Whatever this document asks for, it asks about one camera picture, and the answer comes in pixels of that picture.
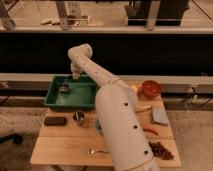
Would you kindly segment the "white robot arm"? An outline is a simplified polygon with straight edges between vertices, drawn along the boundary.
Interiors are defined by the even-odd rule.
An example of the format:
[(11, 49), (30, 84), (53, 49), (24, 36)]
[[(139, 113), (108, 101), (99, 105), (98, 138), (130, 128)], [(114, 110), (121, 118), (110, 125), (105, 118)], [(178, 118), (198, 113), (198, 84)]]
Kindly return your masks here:
[(81, 44), (68, 50), (71, 72), (78, 79), (85, 72), (99, 90), (95, 97), (105, 143), (116, 171), (160, 171), (135, 113), (136, 92), (121, 78), (91, 60), (92, 47)]

